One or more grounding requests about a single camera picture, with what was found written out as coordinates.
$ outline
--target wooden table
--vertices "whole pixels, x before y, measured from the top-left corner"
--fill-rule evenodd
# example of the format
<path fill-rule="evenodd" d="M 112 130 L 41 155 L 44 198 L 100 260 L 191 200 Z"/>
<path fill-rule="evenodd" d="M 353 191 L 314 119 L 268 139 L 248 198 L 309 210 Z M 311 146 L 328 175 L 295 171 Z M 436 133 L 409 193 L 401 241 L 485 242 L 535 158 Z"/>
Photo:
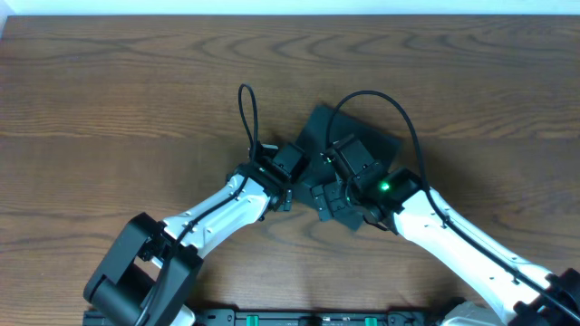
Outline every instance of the wooden table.
<path fill-rule="evenodd" d="M 293 140 L 319 102 L 385 91 L 409 112 L 433 186 L 505 246 L 580 268 L 580 18 L 10 17 L 0 41 L 0 324 L 79 325 L 82 288 L 139 212 L 161 219 L 247 159 L 237 86 L 260 139 Z M 383 101 L 346 105 L 405 140 Z M 192 301 L 384 310 L 482 302 L 391 233 L 295 206 L 206 260 Z"/>

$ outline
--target green led indicator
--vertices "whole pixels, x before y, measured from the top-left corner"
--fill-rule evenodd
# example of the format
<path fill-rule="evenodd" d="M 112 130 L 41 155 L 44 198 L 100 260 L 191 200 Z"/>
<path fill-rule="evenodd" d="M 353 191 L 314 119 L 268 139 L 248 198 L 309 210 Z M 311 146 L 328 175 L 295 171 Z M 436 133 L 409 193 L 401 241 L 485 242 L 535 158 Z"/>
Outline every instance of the green led indicator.
<path fill-rule="evenodd" d="M 389 188 L 390 188 L 390 187 L 391 187 L 391 186 L 389 186 L 389 184 L 388 184 L 388 183 L 386 183 L 386 182 L 381 182 L 381 190 L 382 190 L 382 191 L 387 191 L 387 190 L 389 190 Z"/>

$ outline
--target green connector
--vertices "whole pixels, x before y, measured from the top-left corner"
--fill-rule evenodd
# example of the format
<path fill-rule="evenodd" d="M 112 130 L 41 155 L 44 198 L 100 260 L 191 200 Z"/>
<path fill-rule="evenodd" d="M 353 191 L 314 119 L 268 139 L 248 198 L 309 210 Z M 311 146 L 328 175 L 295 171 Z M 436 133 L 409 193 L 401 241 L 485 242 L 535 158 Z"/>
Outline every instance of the green connector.
<path fill-rule="evenodd" d="M 259 318 L 257 316 L 247 316 L 246 317 L 246 326 L 258 326 L 260 323 Z"/>
<path fill-rule="evenodd" d="M 369 317 L 364 319 L 364 326 L 378 326 L 379 322 L 377 322 L 376 318 Z"/>

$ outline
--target wooden tabletop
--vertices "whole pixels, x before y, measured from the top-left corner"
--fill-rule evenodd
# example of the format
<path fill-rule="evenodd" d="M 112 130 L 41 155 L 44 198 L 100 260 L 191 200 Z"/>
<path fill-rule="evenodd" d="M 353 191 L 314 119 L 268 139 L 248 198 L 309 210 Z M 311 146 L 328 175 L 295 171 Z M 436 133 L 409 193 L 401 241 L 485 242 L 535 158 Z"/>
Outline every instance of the wooden tabletop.
<path fill-rule="evenodd" d="M 580 268 L 580 18 L 9 17 L 0 41 L 0 324 L 79 325 L 82 288 L 123 226 L 223 186 L 260 140 L 294 140 L 317 103 L 385 91 L 411 116 L 432 185 L 500 243 Z M 404 140 L 383 101 L 349 114 Z M 207 258 L 194 304 L 385 310 L 482 303 L 415 244 L 295 205 Z"/>

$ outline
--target wood grain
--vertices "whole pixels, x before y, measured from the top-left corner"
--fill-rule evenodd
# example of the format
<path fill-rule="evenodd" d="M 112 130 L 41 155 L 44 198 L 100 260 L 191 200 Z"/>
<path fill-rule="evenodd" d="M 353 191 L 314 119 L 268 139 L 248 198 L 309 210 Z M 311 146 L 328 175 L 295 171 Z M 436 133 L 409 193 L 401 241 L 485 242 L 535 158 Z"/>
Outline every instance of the wood grain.
<path fill-rule="evenodd" d="M 316 103 L 385 91 L 409 112 L 433 185 L 555 273 L 580 266 L 580 19 L 573 16 L 9 17 L 0 41 L 0 325 L 78 325 L 82 288 L 124 224 L 215 192 L 260 138 Z M 403 138 L 376 99 L 345 109 Z M 480 298 L 414 244 L 295 206 L 208 257 L 192 301 L 383 310 Z"/>

